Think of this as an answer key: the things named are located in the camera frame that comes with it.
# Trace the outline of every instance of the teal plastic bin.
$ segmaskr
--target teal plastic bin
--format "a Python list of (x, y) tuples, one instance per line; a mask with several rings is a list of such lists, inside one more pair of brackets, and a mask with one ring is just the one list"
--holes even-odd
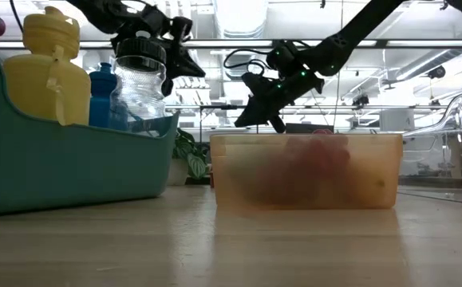
[(20, 112), (0, 65), (0, 214), (160, 195), (178, 116), (148, 121), (155, 138), (62, 127)]

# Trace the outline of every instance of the wooden table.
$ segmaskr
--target wooden table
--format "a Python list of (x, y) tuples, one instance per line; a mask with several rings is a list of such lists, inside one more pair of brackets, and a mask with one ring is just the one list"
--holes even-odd
[(206, 187), (0, 217), (0, 287), (462, 286), (462, 204), (216, 212)]

